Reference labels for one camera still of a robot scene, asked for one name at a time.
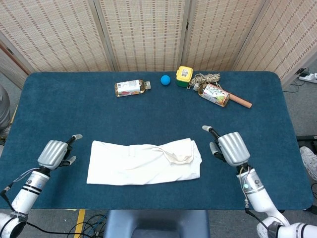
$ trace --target blue table surface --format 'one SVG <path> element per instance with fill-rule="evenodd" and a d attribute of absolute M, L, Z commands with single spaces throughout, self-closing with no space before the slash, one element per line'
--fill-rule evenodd
<path fill-rule="evenodd" d="M 171 77 L 169 86 L 160 83 L 164 74 Z M 0 184 L 5 187 L 38 166 L 49 140 L 66 141 L 81 133 L 84 137 L 72 151 L 77 160 L 51 172 L 33 208 L 244 209 L 236 169 L 211 154 L 213 138 L 201 129 L 206 124 L 220 134 L 241 134 L 251 154 L 249 163 L 278 209 L 309 207 L 313 197 L 277 75 L 220 72 L 220 77 L 226 91 L 253 103 L 251 109 L 233 101 L 222 108 L 178 87 L 175 72 L 33 73 L 0 158 Z M 117 98 L 114 83 L 134 79 L 150 81 L 151 90 Z M 199 179 L 139 186 L 86 184 L 93 140 L 161 145 L 188 137 L 203 159 Z M 11 201 L 23 183 L 7 193 Z M 0 202 L 0 208 L 6 207 Z"/>

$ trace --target twine bundle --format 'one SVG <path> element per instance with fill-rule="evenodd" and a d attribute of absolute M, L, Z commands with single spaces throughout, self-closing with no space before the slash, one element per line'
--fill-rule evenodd
<path fill-rule="evenodd" d="M 190 89 L 190 87 L 193 87 L 196 83 L 199 83 L 199 84 L 212 83 L 212 84 L 215 84 L 218 88 L 221 88 L 221 86 L 218 84 L 219 80 L 220 80 L 219 73 L 216 73 L 216 74 L 209 73 L 206 75 L 198 73 L 194 76 L 194 78 L 192 78 L 192 80 L 190 80 L 189 86 L 187 87 L 187 89 Z"/>

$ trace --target white cloth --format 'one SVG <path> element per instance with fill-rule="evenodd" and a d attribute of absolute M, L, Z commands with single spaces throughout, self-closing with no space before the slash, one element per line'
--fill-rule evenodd
<path fill-rule="evenodd" d="M 153 184 L 200 177 L 201 155 L 190 138 L 165 145 L 115 145 L 93 141 L 87 183 Z"/>

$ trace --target yellow container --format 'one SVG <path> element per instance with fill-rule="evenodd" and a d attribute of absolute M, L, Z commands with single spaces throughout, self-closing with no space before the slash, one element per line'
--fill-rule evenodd
<path fill-rule="evenodd" d="M 188 87 L 193 76 L 193 69 L 186 66 L 180 66 L 176 73 L 176 83 L 180 87 Z"/>

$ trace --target black cable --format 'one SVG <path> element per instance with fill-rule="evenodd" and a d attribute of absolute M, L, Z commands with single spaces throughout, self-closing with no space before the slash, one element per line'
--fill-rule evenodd
<path fill-rule="evenodd" d="M 65 234 L 68 234 L 66 238 L 68 238 L 69 235 L 71 235 L 70 232 L 71 232 L 76 226 L 78 226 L 78 225 L 80 225 L 80 224 L 85 224 L 85 227 L 86 227 L 86 225 L 88 224 L 88 227 L 87 227 L 86 229 L 88 229 L 89 227 L 93 228 L 93 225 L 94 225 L 94 224 L 90 224 L 90 223 L 88 223 L 88 222 L 80 222 L 80 223 L 77 223 L 75 226 L 73 226 L 73 227 L 69 230 L 68 233 L 65 233 Z"/>
<path fill-rule="evenodd" d="M 265 227 L 265 229 L 267 229 L 267 231 L 268 231 L 268 227 L 267 227 L 267 226 L 263 223 L 263 221 L 261 221 L 255 214 L 253 214 L 252 212 L 250 212 L 248 208 L 245 208 L 245 211 L 246 211 L 246 213 L 249 214 L 251 217 L 254 217 L 255 219 L 257 219 L 258 222 L 260 222 L 260 223 Z"/>
<path fill-rule="evenodd" d="M 0 196 L 4 199 L 4 201 L 7 202 L 7 204 L 8 204 L 9 207 L 10 207 L 10 209 L 11 209 L 12 211 L 15 211 L 14 208 L 12 207 L 12 205 L 11 205 L 11 203 L 10 203 L 8 197 L 6 196 L 6 192 L 8 192 L 8 191 L 11 189 L 11 187 L 12 187 L 13 184 L 14 184 L 14 181 L 13 181 L 12 183 L 10 183 L 8 186 L 6 186 L 6 187 L 4 188 L 4 190 L 2 190 L 2 191 L 0 192 Z"/>
<path fill-rule="evenodd" d="M 317 199 L 317 193 L 313 191 L 313 186 L 314 185 L 317 185 L 317 182 L 313 183 L 312 186 L 311 186 L 313 196 L 314 196 L 315 199 Z"/>
<path fill-rule="evenodd" d="M 298 86 L 303 86 L 305 83 L 306 83 L 306 81 L 304 81 L 304 83 L 302 83 L 302 84 L 297 84 L 297 82 L 296 82 L 296 84 L 297 84 Z"/>
<path fill-rule="evenodd" d="M 96 225 L 93 227 L 93 231 L 95 232 L 95 237 L 99 237 L 99 234 L 100 234 L 100 232 L 101 232 L 101 229 L 98 229 L 98 225 L 101 225 L 102 227 L 105 225 L 105 223 L 106 223 L 106 216 L 107 216 L 107 213 L 106 214 L 97 214 L 97 215 L 94 215 L 94 216 L 92 216 L 88 221 L 90 221 L 90 220 L 92 220 L 92 219 L 94 219 L 94 218 L 96 218 L 96 217 L 101 217 L 102 216 L 102 218 L 101 219 L 99 219 L 98 220 L 98 222 L 96 223 Z"/>
<path fill-rule="evenodd" d="M 92 216 L 91 218 L 89 218 L 88 220 L 87 220 L 87 223 L 88 222 L 90 222 L 92 219 L 94 219 L 95 217 L 103 217 L 104 215 L 102 215 L 102 214 L 97 214 L 97 215 L 94 215 L 94 216 Z"/>
<path fill-rule="evenodd" d="M 44 233 L 48 233 L 48 234 L 56 234 L 56 235 L 67 235 L 67 234 L 68 234 L 68 235 L 84 235 L 84 236 L 87 236 L 87 237 L 89 237 L 89 238 L 94 238 L 94 237 L 91 237 L 91 236 L 86 235 L 86 234 L 84 234 L 84 233 L 49 232 L 49 231 L 45 231 L 45 230 L 39 228 L 39 227 L 36 226 L 36 225 L 33 225 L 32 223 L 27 222 L 26 224 L 28 224 L 29 226 L 32 226 L 32 227 L 34 227 L 34 228 L 36 228 L 36 229 L 38 229 L 38 230 L 44 232 Z"/>
<path fill-rule="evenodd" d="M 103 230 L 104 226 L 106 225 L 106 222 L 101 226 L 99 234 L 105 232 L 105 230 Z"/>
<path fill-rule="evenodd" d="M 304 81 L 304 83 L 302 83 L 302 84 L 298 84 L 298 83 L 296 82 L 296 80 L 294 80 L 293 82 L 294 82 L 295 84 L 291 83 L 291 85 L 296 86 L 296 87 L 297 87 L 297 90 L 296 90 L 296 91 L 283 91 L 284 93 L 297 93 L 297 92 L 299 92 L 299 87 L 300 87 L 300 86 L 303 86 L 303 85 L 305 84 L 305 81 Z"/>

